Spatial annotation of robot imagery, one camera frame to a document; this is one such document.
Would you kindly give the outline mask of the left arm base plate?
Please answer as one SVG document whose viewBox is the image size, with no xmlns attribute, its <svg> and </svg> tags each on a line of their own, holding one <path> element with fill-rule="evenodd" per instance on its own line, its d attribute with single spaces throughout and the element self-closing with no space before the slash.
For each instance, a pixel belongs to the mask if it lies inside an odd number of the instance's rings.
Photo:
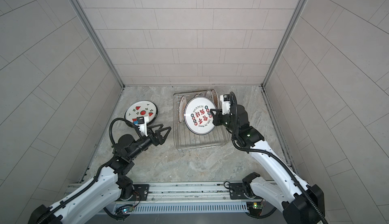
<svg viewBox="0 0 389 224">
<path fill-rule="evenodd" d="M 150 185 L 148 184 L 135 184 L 125 187 L 119 199 L 121 201 L 146 201 L 149 188 Z"/>
</svg>

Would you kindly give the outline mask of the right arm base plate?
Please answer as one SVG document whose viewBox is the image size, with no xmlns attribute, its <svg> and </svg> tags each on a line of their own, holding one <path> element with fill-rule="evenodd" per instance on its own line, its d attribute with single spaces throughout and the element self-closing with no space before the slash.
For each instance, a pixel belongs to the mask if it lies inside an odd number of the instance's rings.
<svg viewBox="0 0 389 224">
<path fill-rule="evenodd" d="M 242 182 L 229 182 L 226 181 L 224 187 L 228 189 L 231 200 L 246 200 L 250 199 L 244 192 Z"/>
</svg>

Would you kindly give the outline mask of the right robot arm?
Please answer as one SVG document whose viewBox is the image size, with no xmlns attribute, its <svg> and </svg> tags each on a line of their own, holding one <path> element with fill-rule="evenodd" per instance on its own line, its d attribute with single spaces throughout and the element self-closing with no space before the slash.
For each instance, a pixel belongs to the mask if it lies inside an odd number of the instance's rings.
<svg viewBox="0 0 389 224">
<path fill-rule="evenodd" d="M 222 125 L 231 133 L 233 146 L 250 154 L 276 182 L 274 186 L 260 176 L 249 175 L 246 184 L 249 196 L 266 200 L 283 214 L 288 224 L 327 223 L 321 188 L 310 186 L 273 152 L 264 136 L 250 125 L 242 105 L 232 105 L 226 112 L 221 109 L 207 112 L 215 126 Z"/>
</svg>

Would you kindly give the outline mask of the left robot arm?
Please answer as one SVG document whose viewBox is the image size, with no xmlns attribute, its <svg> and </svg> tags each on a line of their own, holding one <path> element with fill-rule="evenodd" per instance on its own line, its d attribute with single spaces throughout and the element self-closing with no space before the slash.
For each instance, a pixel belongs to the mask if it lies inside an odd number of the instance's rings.
<svg viewBox="0 0 389 224">
<path fill-rule="evenodd" d="M 84 224 L 112 202 L 131 198 L 133 181 L 127 177 L 127 173 L 134 166 L 134 159 L 150 146 L 164 144 L 171 127 L 157 124 L 139 129 L 130 121 L 126 121 L 126 124 L 135 130 L 139 138 L 135 140 L 132 135 L 125 134 L 115 142 L 110 133 L 113 157 L 70 195 L 49 207 L 37 207 L 30 215 L 30 224 Z"/>
</svg>

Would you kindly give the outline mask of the white plate red characters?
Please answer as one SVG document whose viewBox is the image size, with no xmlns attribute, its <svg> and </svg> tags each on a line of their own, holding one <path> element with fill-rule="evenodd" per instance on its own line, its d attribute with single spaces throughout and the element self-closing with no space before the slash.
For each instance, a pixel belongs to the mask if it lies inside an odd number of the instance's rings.
<svg viewBox="0 0 389 224">
<path fill-rule="evenodd" d="M 194 97 L 187 103 L 184 120 L 191 132 L 206 135 L 214 129 L 210 109 L 216 109 L 214 102 L 203 96 Z"/>
</svg>

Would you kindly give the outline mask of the white watermelon pattern plate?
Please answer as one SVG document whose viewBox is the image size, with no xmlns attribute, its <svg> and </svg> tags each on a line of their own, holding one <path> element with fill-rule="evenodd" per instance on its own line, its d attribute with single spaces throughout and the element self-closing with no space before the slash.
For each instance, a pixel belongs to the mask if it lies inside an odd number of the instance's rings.
<svg viewBox="0 0 389 224">
<path fill-rule="evenodd" d="M 158 115 L 158 108 L 155 103 L 142 100 L 132 104 L 125 112 L 125 119 L 135 122 L 138 117 L 148 117 L 147 124 L 153 123 Z"/>
</svg>

